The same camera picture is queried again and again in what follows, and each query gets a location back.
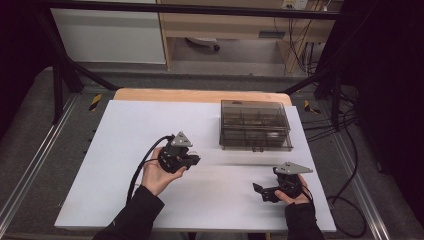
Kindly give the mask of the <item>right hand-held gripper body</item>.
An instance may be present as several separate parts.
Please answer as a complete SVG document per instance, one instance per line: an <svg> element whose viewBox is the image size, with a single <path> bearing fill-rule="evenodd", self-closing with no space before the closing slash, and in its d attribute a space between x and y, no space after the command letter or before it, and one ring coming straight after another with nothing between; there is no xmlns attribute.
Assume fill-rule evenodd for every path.
<svg viewBox="0 0 424 240"><path fill-rule="evenodd" d="M285 162L273 168L277 175L279 188L290 198L297 198L302 193L302 183L299 175L302 173L312 173L313 170L291 162Z"/></svg>

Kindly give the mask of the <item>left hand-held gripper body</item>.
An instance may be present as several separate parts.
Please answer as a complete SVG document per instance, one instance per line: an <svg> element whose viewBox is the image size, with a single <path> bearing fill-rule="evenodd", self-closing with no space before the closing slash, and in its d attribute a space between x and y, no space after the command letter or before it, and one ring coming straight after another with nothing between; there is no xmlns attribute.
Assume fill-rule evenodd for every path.
<svg viewBox="0 0 424 240"><path fill-rule="evenodd" d="M175 173L183 167L186 161L192 160L188 157L189 148L192 146L193 144L182 131L172 135L158 156L162 169L168 173Z"/></svg>

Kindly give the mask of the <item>smoky transparent storage box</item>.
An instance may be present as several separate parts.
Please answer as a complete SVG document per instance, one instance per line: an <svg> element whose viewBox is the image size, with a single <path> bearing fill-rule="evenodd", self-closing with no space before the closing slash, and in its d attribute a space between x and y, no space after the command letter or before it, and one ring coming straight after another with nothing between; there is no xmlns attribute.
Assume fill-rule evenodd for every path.
<svg viewBox="0 0 424 240"><path fill-rule="evenodd" d="M219 144L223 149L291 151L290 130L280 102L221 101Z"/></svg>

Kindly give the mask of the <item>person's right hand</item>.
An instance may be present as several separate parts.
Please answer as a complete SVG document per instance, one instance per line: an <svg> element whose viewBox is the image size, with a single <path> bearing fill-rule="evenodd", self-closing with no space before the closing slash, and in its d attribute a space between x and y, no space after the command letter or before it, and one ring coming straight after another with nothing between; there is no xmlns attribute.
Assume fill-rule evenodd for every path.
<svg viewBox="0 0 424 240"><path fill-rule="evenodd" d="M307 204L310 202L310 194L309 194L309 190L308 190L308 186L306 181L304 180L304 178L299 175L299 180L301 182L302 185L302 193L296 197L296 198L290 198L289 196L287 196L284 192L280 191L280 190L276 190L274 192L274 194L282 201L284 202L286 205L290 205L290 204Z"/></svg>

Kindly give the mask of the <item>person's left hand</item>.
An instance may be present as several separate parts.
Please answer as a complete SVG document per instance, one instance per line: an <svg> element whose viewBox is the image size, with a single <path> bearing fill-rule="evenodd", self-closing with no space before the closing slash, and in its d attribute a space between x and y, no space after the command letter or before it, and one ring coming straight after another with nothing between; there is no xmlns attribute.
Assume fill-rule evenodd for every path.
<svg viewBox="0 0 424 240"><path fill-rule="evenodd" d="M150 161L143 166L143 176L141 185L147 188L154 196L158 196L174 180L181 178L187 170L185 166L178 169L175 173L168 173L162 169L157 158L161 147L155 148Z"/></svg>

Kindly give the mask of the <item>black metal stand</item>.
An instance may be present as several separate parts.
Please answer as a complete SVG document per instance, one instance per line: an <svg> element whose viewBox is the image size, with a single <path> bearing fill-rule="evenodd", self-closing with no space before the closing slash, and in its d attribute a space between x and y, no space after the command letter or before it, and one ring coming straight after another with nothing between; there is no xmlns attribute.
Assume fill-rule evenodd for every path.
<svg viewBox="0 0 424 240"><path fill-rule="evenodd" d="M339 106L341 94L341 68L339 63L327 63L322 69L318 70L314 75L305 80L282 90L282 93L291 95L296 91L312 84L317 83L318 87L314 92L317 100L324 99L328 95L332 96L330 122L333 127L339 131Z"/></svg>
<svg viewBox="0 0 424 240"><path fill-rule="evenodd" d="M116 91L118 86L104 80L81 64L75 62L66 52L65 46L53 18L49 18L50 10L35 10L33 15L46 36L47 47L52 51L53 87L54 87L54 118L56 124L64 115L63 84L66 84L71 93L81 93L84 89L79 75L93 80L108 90Z"/></svg>

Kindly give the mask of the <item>office chair base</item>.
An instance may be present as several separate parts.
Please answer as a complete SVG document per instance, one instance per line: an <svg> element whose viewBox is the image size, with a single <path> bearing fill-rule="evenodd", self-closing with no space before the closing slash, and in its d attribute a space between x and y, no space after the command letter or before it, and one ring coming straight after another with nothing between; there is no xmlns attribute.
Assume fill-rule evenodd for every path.
<svg viewBox="0 0 424 240"><path fill-rule="evenodd" d="M208 46L211 47L214 51L218 52L220 50L220 46L217 43L217 40L215 38L192 38L188 37L188 41L201 45L201 46Z"/></svg>

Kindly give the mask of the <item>light wooden desk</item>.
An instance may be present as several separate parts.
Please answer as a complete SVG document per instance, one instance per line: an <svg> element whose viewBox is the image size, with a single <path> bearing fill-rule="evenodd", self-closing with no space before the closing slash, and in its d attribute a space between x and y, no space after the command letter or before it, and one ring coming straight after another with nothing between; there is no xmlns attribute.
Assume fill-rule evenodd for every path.
<svg viewBox="0 0 424 240"><path fill-rule="evenodd" d="M331 0L308 0L304 10L323 12ZM282 0L156 0L158 4L282 9ZM275 17L197 15L161 13L162 36L171 38L218 38L274 40L292 73L299 68L300 56L308 43L325 43L333 29L332 20Z"/></svg>

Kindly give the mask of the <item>white cabinet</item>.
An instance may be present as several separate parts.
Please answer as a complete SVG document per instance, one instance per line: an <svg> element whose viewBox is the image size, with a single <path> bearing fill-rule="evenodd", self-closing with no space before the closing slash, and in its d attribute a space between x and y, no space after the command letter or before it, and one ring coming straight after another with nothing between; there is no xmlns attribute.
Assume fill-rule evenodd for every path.
<svg viewBox="0 0 424 240"><path fill-rule="evenodd" d="M79 62L164 64L155 13L52 9L67 54Z"/></svg>

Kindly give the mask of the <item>black curtain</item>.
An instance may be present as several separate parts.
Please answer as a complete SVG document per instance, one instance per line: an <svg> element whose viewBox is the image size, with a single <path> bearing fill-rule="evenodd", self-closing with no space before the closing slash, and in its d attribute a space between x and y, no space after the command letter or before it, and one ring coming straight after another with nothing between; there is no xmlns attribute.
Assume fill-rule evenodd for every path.
<svg viewBox="0 0 424 240"><path fill-rule="evenodd" d="M53 49L37 23L33 0L0 0L0 140L32 87L53 64Z"/></svg>
<svg viewBox="0 0 424 240"><path fill-rule="evenodd" d="M359 91L364 133L424 227L424 0L344 0L319 65Z"/></svg>

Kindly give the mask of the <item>white power strip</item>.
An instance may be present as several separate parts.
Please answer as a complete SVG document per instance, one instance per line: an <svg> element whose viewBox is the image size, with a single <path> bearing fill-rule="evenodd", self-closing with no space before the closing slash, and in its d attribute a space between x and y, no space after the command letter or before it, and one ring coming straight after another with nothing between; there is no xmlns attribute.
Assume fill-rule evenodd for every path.
<svg viewBox="0 0 424 240"><path fill-rule="evenodd" d="M304 10L308 0L282 0L282 9Z"/></svg>

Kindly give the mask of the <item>aluminium floor rail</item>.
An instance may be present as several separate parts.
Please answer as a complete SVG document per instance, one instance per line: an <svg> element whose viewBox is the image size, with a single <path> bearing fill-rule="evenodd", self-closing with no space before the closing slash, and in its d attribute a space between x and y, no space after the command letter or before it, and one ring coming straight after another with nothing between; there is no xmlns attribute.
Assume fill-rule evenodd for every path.
<svg viewBox="0 0 424 240"><path fill-rule="evenodd" d="M65 106L63 107L63 115L59 118L57 123L50 127L46 137L43 139L40 147L37 149L37 152L29 163L29 166L26 168L17 186L14 188L12 194L6 201L5 206L0 211L0 236L6 232L7 228L12 222L16 212L22 204L23 199L25 198L44 161L48 157L58 136L65 126L69 116L71 115L78 98L78 94L72 94L68 98Z"/></svg>
<svg viewBox="0 0 424 240"><path fill-rule="evenodd" d="M349 147L340 133L335 133L333 139L346 172L354 175L351 187L359 201L359 205L374 239L390 240L390 234L386 225L365 185L365 181L359 173L359 157L355 156L354 151Z"/></svg>

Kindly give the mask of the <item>black horizontal frame bar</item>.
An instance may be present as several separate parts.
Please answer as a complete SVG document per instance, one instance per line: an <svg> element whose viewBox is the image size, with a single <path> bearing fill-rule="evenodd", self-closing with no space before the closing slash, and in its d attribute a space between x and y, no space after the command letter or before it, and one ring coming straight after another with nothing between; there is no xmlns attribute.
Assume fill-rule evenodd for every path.
<svg viewBox="0 0 424 240"><path fill-rule="evenodd" d="M298 18L312 20L337 20L337 12L318 12L305 10L270 10L244 7L222 7L201 5L150 4L126 2L102 2L81 0L35 0L35 4L46 8L146 12L146 13L173 13L173 14L203 14L249 17Z"/></svg>

